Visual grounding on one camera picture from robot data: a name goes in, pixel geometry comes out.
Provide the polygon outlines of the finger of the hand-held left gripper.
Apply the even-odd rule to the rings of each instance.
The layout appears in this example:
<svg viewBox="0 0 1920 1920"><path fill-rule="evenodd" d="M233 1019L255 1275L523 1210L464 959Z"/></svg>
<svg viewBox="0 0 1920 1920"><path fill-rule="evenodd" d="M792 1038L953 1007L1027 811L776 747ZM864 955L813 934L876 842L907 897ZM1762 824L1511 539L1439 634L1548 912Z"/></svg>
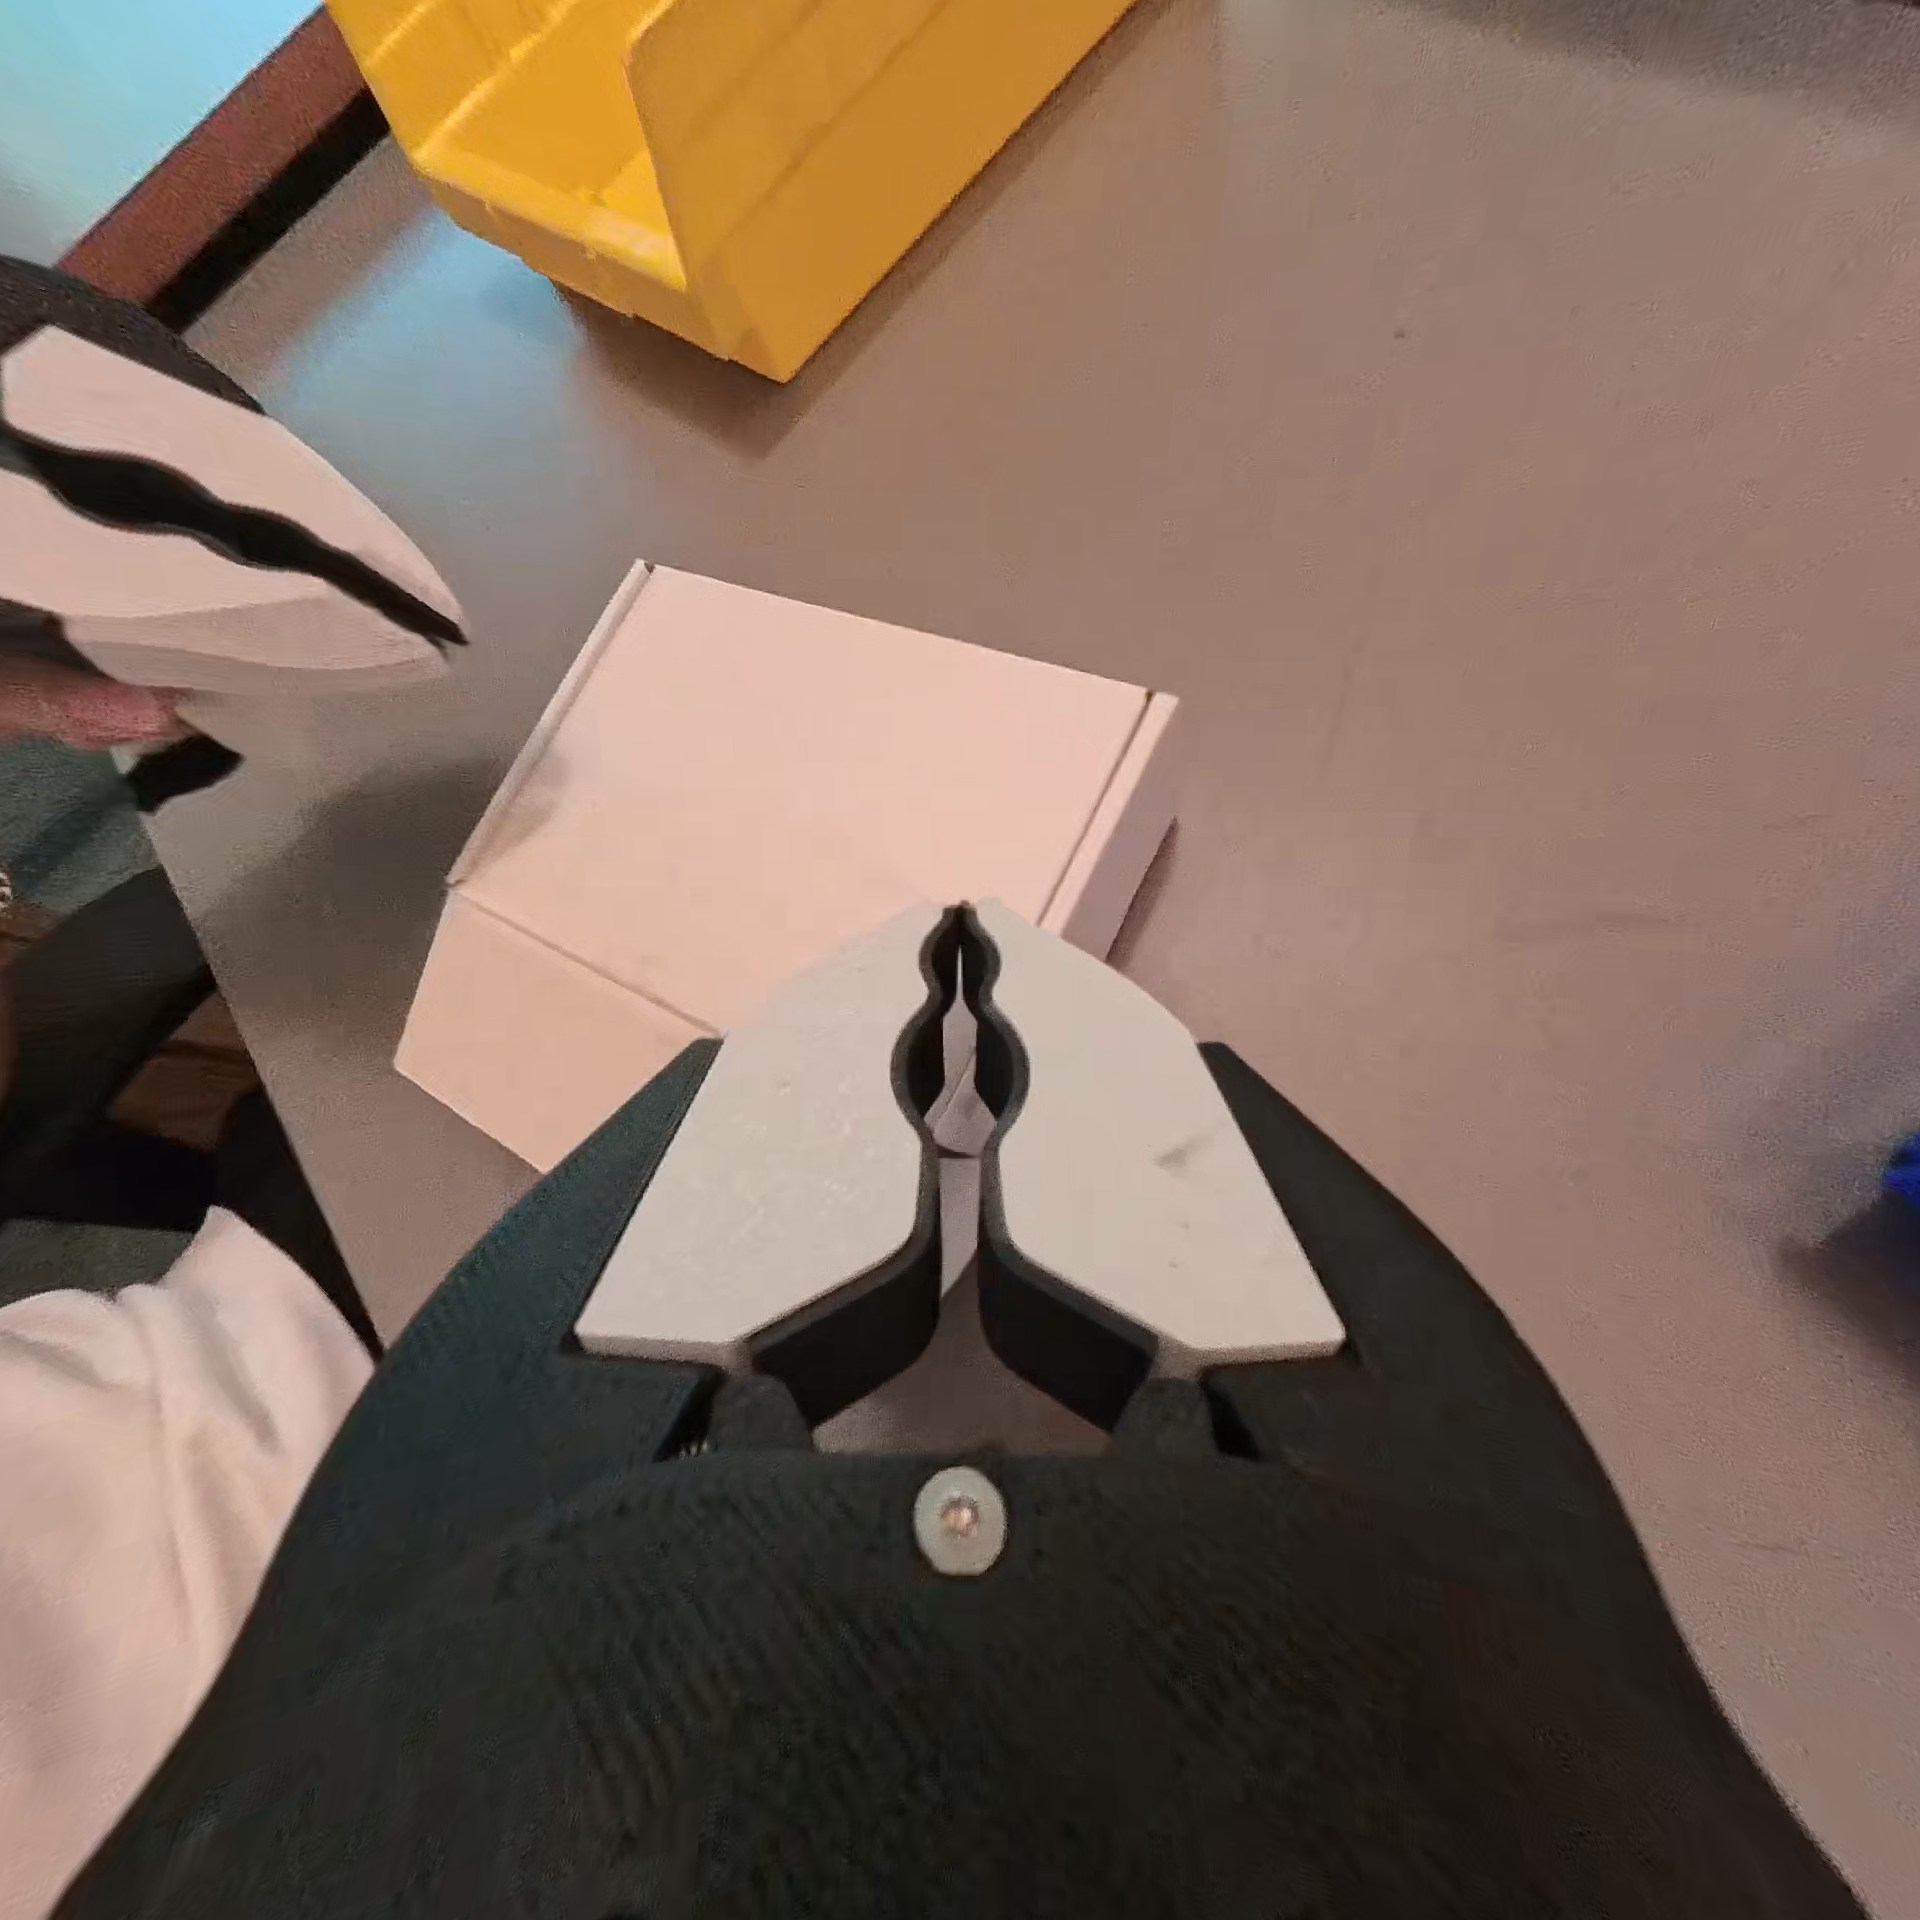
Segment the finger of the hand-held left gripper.
<svg viewBox="0 0 1920 1920"><path fill-rule="evenodd" d="M36 628L135 687L255 694L432 679L460 611L288 513L168 464L5 443L7 648Z"/></svg>
<svg viewBox="0 0 1920 1920"><path fill-rule="evenodd" d="M5 443L121 452L168 464L212 494L288 513L369 561L391 563L464 612L423 548L288 428L186 386L60 328L5 350Z"/></svg>

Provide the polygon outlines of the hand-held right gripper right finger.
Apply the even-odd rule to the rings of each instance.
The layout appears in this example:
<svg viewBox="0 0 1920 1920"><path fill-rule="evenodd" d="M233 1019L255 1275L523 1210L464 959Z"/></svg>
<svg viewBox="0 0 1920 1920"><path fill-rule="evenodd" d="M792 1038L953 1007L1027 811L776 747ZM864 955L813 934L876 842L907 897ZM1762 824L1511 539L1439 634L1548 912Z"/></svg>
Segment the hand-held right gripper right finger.
<svg viewBox="0 0 1920 1920"><path fill-rule="evenodd" d="M978 1319L1096 1426L1149 1379L1325 1361L1344 1323L1194 1033L1002 904L961 914L977 1022Z"/></svg>

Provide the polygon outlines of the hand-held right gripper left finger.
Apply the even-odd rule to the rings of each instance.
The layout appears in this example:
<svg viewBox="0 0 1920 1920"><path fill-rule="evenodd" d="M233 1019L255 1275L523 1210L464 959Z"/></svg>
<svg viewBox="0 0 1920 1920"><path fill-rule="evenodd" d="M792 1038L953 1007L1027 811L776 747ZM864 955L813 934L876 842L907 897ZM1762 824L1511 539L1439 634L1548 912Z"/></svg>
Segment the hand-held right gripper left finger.
<svg viewBox="0 0 1920 1920"><path fill-rule="evenodd" d="M907 907L727 1033L575 1322L585 1353L768 1377L818 1426L925 1351L961 943L959 907Z"/></svg>

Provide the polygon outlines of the white cardboard box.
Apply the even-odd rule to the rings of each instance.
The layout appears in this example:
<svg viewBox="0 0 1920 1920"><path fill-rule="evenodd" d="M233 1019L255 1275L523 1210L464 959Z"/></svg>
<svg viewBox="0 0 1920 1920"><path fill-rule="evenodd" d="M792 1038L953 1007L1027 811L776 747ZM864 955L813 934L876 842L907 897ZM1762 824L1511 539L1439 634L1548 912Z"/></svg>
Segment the white cardboard box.
<svg viewBox="0 0 1920 1920"><path fill-rule="evenodd" d="M697 1041L911 906L1106 959L1179 700L639 563L448 879L396 1070L552 1171Z"/></svg>

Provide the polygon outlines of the yellow plastic bin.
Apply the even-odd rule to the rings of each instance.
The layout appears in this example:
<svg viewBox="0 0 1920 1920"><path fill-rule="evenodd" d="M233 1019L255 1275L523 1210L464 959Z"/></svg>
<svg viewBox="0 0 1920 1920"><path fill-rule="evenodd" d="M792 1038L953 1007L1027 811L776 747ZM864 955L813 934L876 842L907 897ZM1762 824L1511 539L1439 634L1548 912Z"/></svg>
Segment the yellow plastic bin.
<svg viewBox="0 0 1920 1920"><path fill-rule="evenodd" d="M447 215L787 382L1125 2L327 2Z"/></svg>

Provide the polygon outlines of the person's left hand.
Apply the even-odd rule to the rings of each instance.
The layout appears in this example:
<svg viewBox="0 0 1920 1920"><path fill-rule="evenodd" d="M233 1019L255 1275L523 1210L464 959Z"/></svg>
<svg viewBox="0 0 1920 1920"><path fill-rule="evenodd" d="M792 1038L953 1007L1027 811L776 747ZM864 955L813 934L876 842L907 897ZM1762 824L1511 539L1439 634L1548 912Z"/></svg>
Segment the person's left hand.
<svg viewBox="0 0 1920 1920"><path fill-rule="evenodd" d="M84 752L148 751L191 731L178 698L168 688L23 659L7 659L3 668L3 743L35 738Z"/></svg>

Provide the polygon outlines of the white table with brown edge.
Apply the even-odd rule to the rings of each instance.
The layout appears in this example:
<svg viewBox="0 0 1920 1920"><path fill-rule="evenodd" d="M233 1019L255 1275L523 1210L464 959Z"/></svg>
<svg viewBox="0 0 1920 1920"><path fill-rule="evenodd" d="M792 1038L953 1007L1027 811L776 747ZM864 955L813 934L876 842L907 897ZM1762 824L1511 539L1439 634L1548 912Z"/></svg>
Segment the white table with brown edge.
<svg viewBox="0 0 1920 1920"><path fill-rule="evenodd" d="M172 324L386 134L322 6L3 6L5 254Z"/></svg>

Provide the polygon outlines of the person's white shirt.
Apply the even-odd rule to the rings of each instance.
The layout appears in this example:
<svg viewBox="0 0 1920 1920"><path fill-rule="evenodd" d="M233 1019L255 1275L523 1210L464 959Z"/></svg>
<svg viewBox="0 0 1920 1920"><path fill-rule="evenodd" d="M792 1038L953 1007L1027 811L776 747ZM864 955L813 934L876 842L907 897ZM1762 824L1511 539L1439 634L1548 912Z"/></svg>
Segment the person's white shirt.
<svg viewBox="0 0 1920 1920"><path fill-rule="evenodd" d="M209 1212L156 1282L3 1312L3 1916L50 1914L200 1710L375 1361Z"/></svg>

